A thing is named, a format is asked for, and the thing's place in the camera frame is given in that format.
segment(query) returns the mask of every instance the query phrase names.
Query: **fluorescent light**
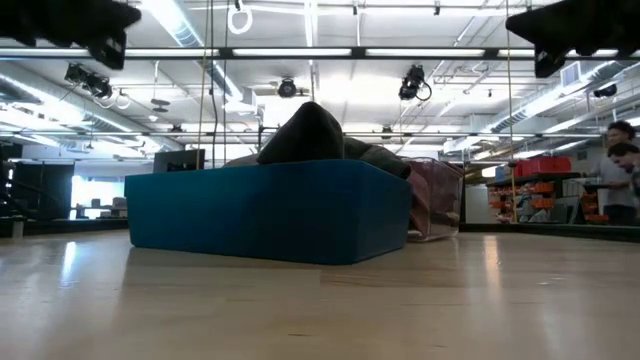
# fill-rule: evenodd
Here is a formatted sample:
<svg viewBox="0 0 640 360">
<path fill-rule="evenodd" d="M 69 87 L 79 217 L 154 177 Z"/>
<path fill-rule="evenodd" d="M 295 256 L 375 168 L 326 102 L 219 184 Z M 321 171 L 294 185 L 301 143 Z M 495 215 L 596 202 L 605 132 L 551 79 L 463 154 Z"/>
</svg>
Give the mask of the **fluorescent light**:
<svg viewBox="0 0 640 360">
<path fill-rule="evenodd" d="M 631 124 L 631 126 L 633 126 L 633 127 L 640 126 L 640 117 L 632 118 L 632 119 L 625 120 L 625 121 L 628 122 L 629 124 Z"/>
<path fill-rule="evenodd" d="M 128 58 L 152 58 L 152 57 L 176 57 L 176 58 L 202 58 L 203 55 L 218 56 L 220 52 L 218 49 L 206 49 L 201 48 L 169 48 L 169 49 L 127 49 Z"/>
<path fill-rule="evenodd" d="M 602 50 L 598 50 L 595 52 L 595 54 L 591 55 L 592 57 L 607 57 L 607 56 L 616 56 L 618 54 L 618 50 L 614 50 L 614 49 L 602 49 Z M 569 51 L 569 53 L 567 54 L 568 58 L 570 57 L 580 57 L 580 55 L 578 55 L 578 53 L 576 53 L 575 50 L 571 50 Z"/>
<path fill-rule="evenodd" d="M 562 146 L 557 147 L 554 151 L 564 151 L 564 150 L 568 150 L 571 149 L 573 147 L 576 147 L 578 145 L 582 145 L 584 143 L 586 143 L 587 140 L 581 140 L 581 141 L 576 141 L 576 142 L 572 142 L 572 143 L 568 143 Z"/>
<path fill-rule="evenodd" d="M 367 49 L 367 56 L 481 57 L 483 49 Z"/>
<path fill-rule="evenodd" d="M 378 16 L 429 16 L 429 17 L 505 17 L 506 10 L 503 9 L 477 9 L 465 7 L 442 7 L 438 16 L 434 15 L 435 6 L 379 6 L 365 7 L 360 11 L 367 15 Z M 510 9 L 509 15 L 523 12 L 523 9 Z"/>
<path fill-rule="evenodd" d="M 499 57 L 534 57 L 536 56 L 536 51 L 534 49 L 511 49 L 511 54 L 509 54 L 509 49 L 498 51 Z"/>
<path fill-rule="evenodd" d="M 350 56 L 351 49 L 307 48 L 307 49 L 234 49 L 235 56 Z"/>
<path fill-rule="evenodd" d="M 60 146 L 60 144 L 54 140 L 51 140 L 49 138 L 46 138 L 44 136 L 40 136 L 40 135 L 31 135 L 31 137 L 27 137 L 27 136 L 22 136 L 22 135 L 14 135 L 15 138 L 17 139 L 22 139 L 22 140 L 27 140 L 27 141 L 32 141 L 38 144 L 42 144 L 42 145 L 46 145 L 46 146 Z"/>
<path fill-rule="evenodd" d="M 561 122 L 558 125 L 555 125 L 555 126 L 552 126 L 552 127 L 548 128 L 544 132 L 546 134 L 549 134 L 549 133 L 554 133 L 554 132 L 566 130 L 566 129 L 568 129 L 568 128 L 576 125 L 576 124 L 579 124 L 580 122 L 581 121 L 579 119 L 567 120 L 567 121 Z"/>
<path fill-rule="evenodd" d="M 490 168 L 482 169 L 482 177 L 483 178 L 496 177 L 496 169 L 497 168 L 498 168 L 497 166 L 493 166 L 493 167 L 490 167 Z"/>
<path fill-rule="evenodd" d="M 528 159 L 530 157 L 538 156 L 544 154 L 546 150 L 532 150 L 532 151 L 523 151 L 513 155 L 516 159 Z"/>
</svg>

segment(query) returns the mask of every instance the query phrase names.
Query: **black object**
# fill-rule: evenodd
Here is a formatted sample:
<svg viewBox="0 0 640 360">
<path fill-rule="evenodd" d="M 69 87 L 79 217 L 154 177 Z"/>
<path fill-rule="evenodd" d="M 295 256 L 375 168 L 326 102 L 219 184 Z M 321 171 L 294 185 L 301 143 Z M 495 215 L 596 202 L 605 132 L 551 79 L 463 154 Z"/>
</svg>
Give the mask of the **black object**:
<svg viewBox="0 0 640 360">
<path fill-rule="evenodd" d="M 429 89 L 429 96 L 426 98 L 419 98 L 418 93 L 422 87 Z M 402 85 L 400 86 L 400 92 L 398 96 L 400 100 L 412 100 L 417 98 L 421 101 L 427 101 L 433 94 L 431 86 L 424 80 L 424 70 L 422 65 L 412 65 L 411 69 L 407 72 L 407 76 L 402 79 Z"/>
<path fill-rule="evenodd" d="M 204 149 L 159 152 L 153 158 L 153 172 L 164 173 L 204 169 L 204 156 Z"/>
<path fill-rule="evenodd" d="M 637 197 L 640 197 L 640 172 L 636 171 L 631 175 L 631 188 Z"/>
<path fill-rule="evenodd" d="M 293 79 L 282 79 L 282 83 L 278 88 L 278 96 L 281 98 L 292 98 L 296 96 L 298 90 L 296 84 L 293 83 Z"/>
<path fill-rule="evenodd" d="M 591 56 L 617 49 L 625 57 L 640 47 L 640 2 L 636 0 L 563 0 L 507 19 L 506 27 L 535 46 L 536 77 L 559 70 L 573 49 Z"/>
<path fill-rule="evenodd" d="M 402 161 L 393 152 L 382 146 L 367 144 L 354 138 L 344 138 L 344 157 L 364 161 L 402 179 L 407 179 L 411 175 L 411 165 Z"/>
<path fill-rule="evenodd" d="M 322 106 L 302 104 L 258 156 L 260 164 L 344 158 L 340 123 Z"/>
<path fill-rule="evenodd" d="M 141 18 L 140 10 L 113 0 L 5 0 L 0 37 L 35 47 L 43 38 L 58 47 L 74 43 L 112 69 L 124 67 L 125 29 Z"/>
<path fill-rule="evenodd" d="M 82 87 L 99 99 L 107 99 L 113 95 L 109 78 L 89 71 L 80 64 L 69 64 L 64 79 L 74 86 Z"/>
<path fill-rule="evenodd" d="M 0 198 L 17 214 L 29 219 L 66 219 L 71 209 L 71 178 L 74 165 L 15 164 L 12 186 L 0 189 Z"/>
<path fill-rule="evenodd" d="M 612 97 L 618 93 L 618 86 L 616 84 L 609 85 L 605 88 L 595 90 L 593 96 L 599 98 Z"/>
<path fill-rule="evenodd" d="M 392 132 L 393 132 L 393 130 L 391 129 L 391 126 L 383 126 L 383 127 L 382 127 L 382 132 L 383 132 L 383 133 L 387 133 L 387 134 L 388 134 L 388 133 L 392 133 Z M 381 138 L 382 140 L 390 140 L 390 139 L 391 139 L 391 136 L 381 136 L 380 138 Z"/>
</svg>

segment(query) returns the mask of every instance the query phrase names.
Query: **dark cloth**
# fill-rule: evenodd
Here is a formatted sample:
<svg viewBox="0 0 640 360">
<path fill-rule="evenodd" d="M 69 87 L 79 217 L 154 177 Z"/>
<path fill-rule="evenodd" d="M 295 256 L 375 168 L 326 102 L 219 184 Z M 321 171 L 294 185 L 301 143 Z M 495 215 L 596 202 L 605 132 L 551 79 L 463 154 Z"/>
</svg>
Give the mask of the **dark cloth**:
<svg viewBox="0 0 640 360">
<path fill-rule="evenodd" d="M 308 102 L 271 138 L 259 164 L 344 158 L 340 123 L 322 106 Z"/>
<path fill-rule="evenodd" d="M 388 149 L 349 137 L 344 138 L 344 157 L 364 161 L 405 180 L 411 174 L 411 166 Z"/>
<path fill-rule="evenodd" d="M 609 224 L 616 226 L 633 226 L 636 223 L 636 209 L 624 205 L 606 205 L 604 214 L 609 217 Z"/>
<path fill-rule="evenodd" d="M 258 154 L 251 154 L 229 161 L 223 167 L 251 166 L 258 165 Z"/>
</svg>

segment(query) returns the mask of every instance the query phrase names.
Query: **pink bin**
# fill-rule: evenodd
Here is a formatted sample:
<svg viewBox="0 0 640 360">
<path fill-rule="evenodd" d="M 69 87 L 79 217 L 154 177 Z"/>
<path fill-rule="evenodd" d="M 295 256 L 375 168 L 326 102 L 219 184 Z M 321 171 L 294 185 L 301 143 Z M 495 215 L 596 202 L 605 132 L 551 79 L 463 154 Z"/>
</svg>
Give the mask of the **pink bin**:
<svg viewBox="0 0 640 360">
<path fill-rule="evenodd" d="M 430 159 L 405 159 L 413 186 L 410 241 L 426 242 L 454 236 L 460 224 L 462 170 Z"/>
</svg>

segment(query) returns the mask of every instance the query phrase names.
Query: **plastic container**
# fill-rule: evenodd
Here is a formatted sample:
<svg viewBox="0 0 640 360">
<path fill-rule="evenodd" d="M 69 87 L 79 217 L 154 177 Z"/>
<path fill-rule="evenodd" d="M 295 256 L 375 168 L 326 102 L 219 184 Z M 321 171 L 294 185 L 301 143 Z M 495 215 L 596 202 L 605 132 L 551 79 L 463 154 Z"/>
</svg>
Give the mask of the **plastic container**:
<svg viewBox="0 0 640 360">
<path fill-rule="evenodd" d="M 128 176 L 137 247 L 346 265 L 400 249 L 411 186 L 326 160 Z"/>
<path fill-rule="evenodd" d="M 571 172 L 571 161 L 567 157 L 540 157 L 523 163 L 523 176 Z"/>
<path fill-rule="evenodd" d="M 414 192 L 411 224 L 420 233 L 410 240 L 425 242 L 456 235 L 460 224 L 462 171 L 430 158 L 406 161 L 411 165 L 409 182 Z"/>
</svg>

